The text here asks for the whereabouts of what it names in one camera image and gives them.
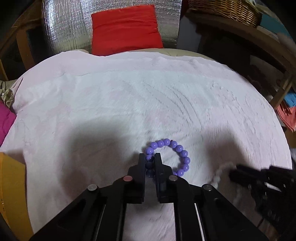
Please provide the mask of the red cushion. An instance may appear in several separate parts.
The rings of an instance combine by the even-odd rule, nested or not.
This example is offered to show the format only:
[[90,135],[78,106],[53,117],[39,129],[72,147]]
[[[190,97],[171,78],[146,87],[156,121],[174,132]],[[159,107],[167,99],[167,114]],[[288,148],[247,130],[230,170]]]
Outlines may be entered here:
[[93,55],[163,48],[152,4],[100,11],[91,18]]

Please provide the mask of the silver foil insulation sheet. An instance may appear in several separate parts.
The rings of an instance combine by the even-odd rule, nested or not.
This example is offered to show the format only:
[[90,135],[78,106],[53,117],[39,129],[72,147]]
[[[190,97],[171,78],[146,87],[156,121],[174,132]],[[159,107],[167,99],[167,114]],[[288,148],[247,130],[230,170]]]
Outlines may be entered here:
[[42,17],[53,54],[75,49],[91,52],[91,15],[109,9],[152,4],[165,48],[175,48],[179,33],[181,1],[42,1]]

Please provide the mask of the orange storage box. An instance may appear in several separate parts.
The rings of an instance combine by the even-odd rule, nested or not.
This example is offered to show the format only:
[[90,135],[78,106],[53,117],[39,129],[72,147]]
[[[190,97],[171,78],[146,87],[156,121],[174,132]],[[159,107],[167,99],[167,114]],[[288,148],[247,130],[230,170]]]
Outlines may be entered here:
[[33,236],[26,200],[26,167],[4,153],[1,153],[1,215],[18,240]]

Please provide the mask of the blue cloth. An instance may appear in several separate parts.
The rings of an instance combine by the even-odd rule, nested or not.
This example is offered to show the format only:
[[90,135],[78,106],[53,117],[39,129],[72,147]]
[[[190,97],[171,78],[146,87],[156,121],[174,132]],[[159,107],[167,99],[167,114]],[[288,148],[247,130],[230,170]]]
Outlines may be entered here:
[[296,93],[294,92],[288,92],[285,97],[284,100],[286,102],[286,104],[290,107],[293,108],[296,106]]

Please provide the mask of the magenta cushion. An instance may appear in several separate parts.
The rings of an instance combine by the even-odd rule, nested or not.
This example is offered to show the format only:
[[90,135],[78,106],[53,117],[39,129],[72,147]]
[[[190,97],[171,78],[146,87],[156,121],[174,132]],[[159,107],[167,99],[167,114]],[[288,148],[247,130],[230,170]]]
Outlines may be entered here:
[[4,142],[11,126],[15,122],[16,115],[4,105],[1,101],[0,104],[0,145]]

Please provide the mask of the wicker basket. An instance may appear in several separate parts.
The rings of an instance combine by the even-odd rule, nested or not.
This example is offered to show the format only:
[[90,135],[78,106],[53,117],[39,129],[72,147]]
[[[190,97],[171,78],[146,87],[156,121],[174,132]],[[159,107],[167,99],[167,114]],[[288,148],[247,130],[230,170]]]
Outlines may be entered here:
[[257,27],[261,13],[252,1],[243,0],[197,0],[188,1],[189,9],[205,14],[225,17],[251,27]]

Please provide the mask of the wooden side table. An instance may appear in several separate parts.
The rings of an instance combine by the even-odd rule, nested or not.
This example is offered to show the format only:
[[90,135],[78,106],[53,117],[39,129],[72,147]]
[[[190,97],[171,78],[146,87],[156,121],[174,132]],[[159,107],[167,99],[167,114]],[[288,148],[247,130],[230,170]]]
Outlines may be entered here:
[[42,1],[33,1],[1,38],[1,80],[18,78],[46,57]]

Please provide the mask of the folded coral cloth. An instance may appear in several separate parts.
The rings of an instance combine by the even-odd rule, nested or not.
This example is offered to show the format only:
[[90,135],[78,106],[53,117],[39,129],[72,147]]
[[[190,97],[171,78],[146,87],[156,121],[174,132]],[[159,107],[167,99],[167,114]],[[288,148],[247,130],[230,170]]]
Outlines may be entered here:
[[290,131],[295,132],[295,106],[290,108],[285,101],[282,101],[281,104],[276,108],[276,112],[280,116],[280,119],[285,124],[285,126]]

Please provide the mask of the wooden shelf unit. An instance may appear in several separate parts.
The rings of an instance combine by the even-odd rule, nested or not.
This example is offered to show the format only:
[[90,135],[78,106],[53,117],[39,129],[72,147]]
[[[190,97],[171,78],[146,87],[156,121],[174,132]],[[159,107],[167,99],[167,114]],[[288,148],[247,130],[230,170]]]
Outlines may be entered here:
[[280,87],[276,92],[270,105],[276,109],[283,101],[285,95],[289,92],[292,84],[295,82],[295,56],[283,45],[273,38],[260,32],[254,27],[247,26],[235,20],[227,19],[221,16],[202,14],[194,9],[189,9],[185,13],[193,23],[202,28],[214,27],[216,29],[228,31],[242,37],[244,40],[255,44],[275,59],[285,69],[285,76],[281,81]]

